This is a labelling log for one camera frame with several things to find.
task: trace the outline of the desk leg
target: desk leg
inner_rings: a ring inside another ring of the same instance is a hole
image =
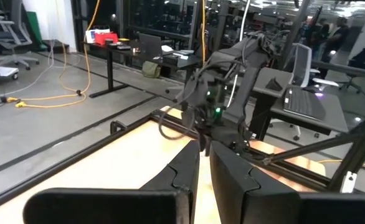
[[[185,80],[184,80],[184,87],[187,84],[188,80],[194,75],[194,67],[190,67],[189,69],[187,69],[187,74],[185,76]],[[183,101],[181,103],[181,110],[182,111],[186,111],[188,109],[188,103]]]
[[[275,103],[275,98],[268,95],[260,95],[256,100],[249,130],[256,134],[256,139],[263,141],[270,125],[271,117],[268,115],[270,108]]]
[[[108,70],[108,89],[92,93],[89,96],[90,98],[96,98],[98,96],[102,96],[111,93],[113,91],[121,90],[128,87],[128,85],[126,84],[118,85],[116,87],[113,86],[113,53],[109,50],[107,50],[107,70]]]

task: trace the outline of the concrete floor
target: concrete floor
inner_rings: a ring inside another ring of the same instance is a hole
[[[45,55],[34,55],[40,59],[41,65],[33,65],[31,71],[25,71],[22,68],[18,81],[4,82],[0,85],[0,95],[24,88],[34,82],[42,71],[48,67]],[[61,55],[56,55],[55,57],[59,60],[62,60],[63,58]],[[76,64],[76,67],[69,67],[62,80],[68,86],[83,89],[87,84],[87,72],[85,71],[87,66],[84,58],[78,55],[70,55],[68,56],[68,63]],[[55,66],[61,67],[62,63],[55,61]],[[93,75],[92,84],[88,93],[106,88],[107,80],[98,76],[106,76],[106,63],[103,60],[91,58],[90,69],[93,72]],[[61,68],[51,68],[43,74],[39,81],[33,86],[15,94],[7,94],[7,96],[32,98],[66,94],[68,92],[61,89],[58,83],[58,76],[61,71]],[[15,108],[12,104],[0,108],[0,193],[104,138],[109,134],[110,121],[117,119],[125,124],[130,124],[155,109],[172,104],[171,101],[165,98],[172,98],[173,96],[166,95],[164,90],[168,86],[175,85],[175,83],[143,78],[137,71],[132,69],[126,70],[121,67],[115,67],[114,74],[115,80],[143,89],[146,93],[137,88],[126,88],[95,99],[87,98],[87,100],[81,104],[65,108]],[[347,102],[351,101],[353,103],[354,100],[346,99],[344,96],[352,99],[353,97],[360,97],[358,95],[353,96],[352,94],[349,94],[349,92],[344,93],[334,89],[328,91],[336,92],[341,98],[341,101],[347,100]],[[41,149],[42,152],[34,153],[37,152],[37,149],[40,149],[42,146],[45,146],[62,136],[73,133],[100,119],[115,114],[136,103],[147,100],[151,97],[151,94],[149,93],[161,95],[165,98],[159,97],[150,100],[132,109],[128,113],[123,113],[102,124],[98,124],[78,136],[66,139],[56,145],[48,145],[47,149]],[[71,102],[73,100],[76,99],[71,98],[59,101],[38,101],[29,103],[53,105]],[[248,105],[248,117],[250,117],[252,110],[253,106]],[[333,137],[321,136],[319,139],[316,139],[313,137],[314,132],[302,129],[301,139],[298,142],[292,142],[292,137],[294,135],[294,129],[289,128],[288,124],[279,123],[276,124],[274,128],[268,130],[268,136],[266,137],[265,142],[284,149],[293,149],[298,145],[305,145]],[[348,149],[349,145],[340,146],[324,150],[322,153],[313,153],[306,156],[316,161],[336,158],[342,159]],[[327,163],[325,166],[327,176],[331,177],[338,164]],[[365,170],[360,172],[356,187],[365,191]]]

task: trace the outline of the gray office chair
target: gray office chair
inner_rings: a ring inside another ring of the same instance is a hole
[[[0,65],[5,65],[9,62],[14,62],[16,65],[21,63],[26,66],[26,70],[30,70],[27,62],[35,62],[39,64],[39,59],[17,55],[15,48],[25,45],[31,45],[32,40],[24,23],[22,23],[22,0],[12,1],[11,21],[4,20],[0,16],[0,26],[3,31],[0,31],[0,45],[11,50],[12,55],[0,56]]]
[[[303,45],[303,44],[293,44],[292,49],[290,52],[290,57],[287,60],[287,64],[292,60],[295,59],[294,66],[293,66],[293,84],[299,86],[300,88],[306,88],[310,81],[310,73],[319,73],[319,71],[311,69],[311,55],[312,50],[311,48]],[[316,87],[318,87],[319,91],[324,90],[325,86],[332,85],[332,86],[339,86],[337,83],[322,80],[320,78],[312,78],[312,80],[317,83]],[[283,122],[279,119],[272,119],[270,122],[270,127],[272,127],[273,123]],[[296,136],[293,137],[295,141],[300,139],[301,131],[300,127],[297,125],[291,125],[291,127],[296,129]]]

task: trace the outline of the yellow power cable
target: yellow power cable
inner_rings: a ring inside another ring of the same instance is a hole
[[[87,31],[91,29],[91,26],[94,23],[94,20],[95,20],[95,17],[97,15],[97,12],[98,12],[98,7],[100,5],[100,2],[101,2],[101,0],[97,0],[97,4],[95,5],[94,13],[93,13],[93,16],[91,18],[91,21],[90,21],[90,23],[89,23],[89,25],[87,27]],[[56,8],[57,8],[57,17],[58,17],[59,26],[61,28],[63,28],[62,23],[60,21],[60,17],[59,17],[59,10],[58,10],[58,3],[57,3],[57,1],[55,1],[55,5],[56,5]],[[63,33],[63,30],[62,29],[60,29],[60,33],[61,33],[61,39],[63,39],[64,38],[64,33]],[[69,88],[69,87],[65,86],[62,83],[62,75],[65,73],[66,67],[67,67],[67,56],[66,56],[66,48],[65,48],[65,45],[64,45],[64,43],[61,43],[61,44],[62,44],[62,49],[64,51],[64,67],[62,69],[62,73],[59,75],[59,83],[62,85],[62,88],[64,88],[64,89],[77,92],[78,90],[75,90],[73,88]],[[72,95],[50,96],[50,97],[44,97],[44,98],[24,98],[24,99],[21,99],[21,102],[17,103],[15,106],[17,108],[21,108],[21,107],[30,107],[30,108],[60,108],[60,107],[64,107],[64,106],[76,105],[76,104],[81,103],[84,100],[86,100],[87,99],[87,96],[86,96],[85,92],[90,88],[90,85],[91,85],[91,73],[90,73],[90,64],[88,62],[87,48],[86,48],[86,45],[85,44],[83,45],[83,49],[84,49],[84,56],[85,56],[85,61],[86,61],[86,65],[87,65],[87,76],[88,76],[88,83],[87,83],[87,86],[85,87],[85,89],[83,91],[81,91],[80,93],[72,94]],[[64,103],[64,104],[61,104],[61,105],[50,105],[50,106],[29,105],[29,104],[26,104],[24,102],[24,101],[38,101],[38,100],[54,100],[54,99],[59,99],[59,98],[76,97],[76,96],[80,96],[80,95],[83,96],[83,99],[78,100],[78,101],[75,101],[75,102],[71,102],[71,103]]]
[[[202,66],[206,62],[206,46],[205,46],[205,22],[206,22],[206,0],[202,0]]]
[[[323,163],[328,163],[328,162],[342,162],[342,161],[343,160],[341,160],[341,159],[327,159],[327,160],[318,161],[318,162],[323,164]]]

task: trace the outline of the red box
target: red box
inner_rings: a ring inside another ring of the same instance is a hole
[[[118,35],[115,33],[104,33],[104,34],[95,34],[95,43],[100,45],[105,45],[105,41],[107,39],[113,40],[113,43],[117,43],[119,41]]]

